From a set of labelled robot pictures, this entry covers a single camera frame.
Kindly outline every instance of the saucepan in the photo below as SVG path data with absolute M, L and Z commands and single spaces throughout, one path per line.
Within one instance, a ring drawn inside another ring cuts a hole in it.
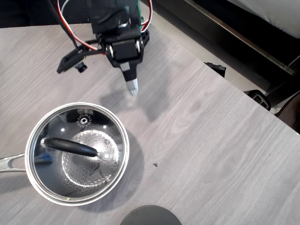
M 12 160 L 25 156 L 25 169 Z M 91 103 L 70 103 L 45 115 L 31 132 L 25 154 L 0 160 L 0 172 L 26 171 L 32 186 L 51 202 L 94 202 L 120 181 L 129 140 L 119 119 Z

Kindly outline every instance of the black lid handle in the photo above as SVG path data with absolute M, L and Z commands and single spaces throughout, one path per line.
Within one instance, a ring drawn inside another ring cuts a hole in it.
M 90 146 L 57 137 L 43 138 L 41 146 L 82 156 L 95 157 L 98 155 L 97 150 Z

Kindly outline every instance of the gray wood grain table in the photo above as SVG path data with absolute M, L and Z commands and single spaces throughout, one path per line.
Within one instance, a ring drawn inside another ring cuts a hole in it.
M 89 25 L 73 28 L 93 37 Z M 60 27 L 0 30 L 0 158 L 23 153 L 44 114 L 76 101 L 110 109 L 130 140 L 121 182 L 89 205 L 56 205 L 26 173 L 1 173 L 0 224 L 118 225 L 144 205 L 171 210 L 183 225 L 300 223 L 300 136 L 155 27 L 150 32 L 134 98 L 102 55 L 88 58 L 83 74 L 57 74 L 72 49 Z

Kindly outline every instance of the green wire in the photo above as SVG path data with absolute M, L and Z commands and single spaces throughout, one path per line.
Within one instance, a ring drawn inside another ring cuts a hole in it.
M 137 8 L 139 9 L 139 13 L 140 13 L 140 17 L 141 17 L 141 22 L 144 22 L 144 21 L 142 20 L 142 14 L 141 14 L 140 1 L 139 1 L 139 0 L 137 0 Z

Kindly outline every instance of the round black object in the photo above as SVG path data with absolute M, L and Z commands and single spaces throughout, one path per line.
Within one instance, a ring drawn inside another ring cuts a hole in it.
M 83 73 L 88 67 L 86 65 L 82 65 L 81 67 L 78 68 L 79 73 Z
M 181 223 L 169 210 L 156 205 L 146 205 L 130 212 L 121 225 L 181 225 Z

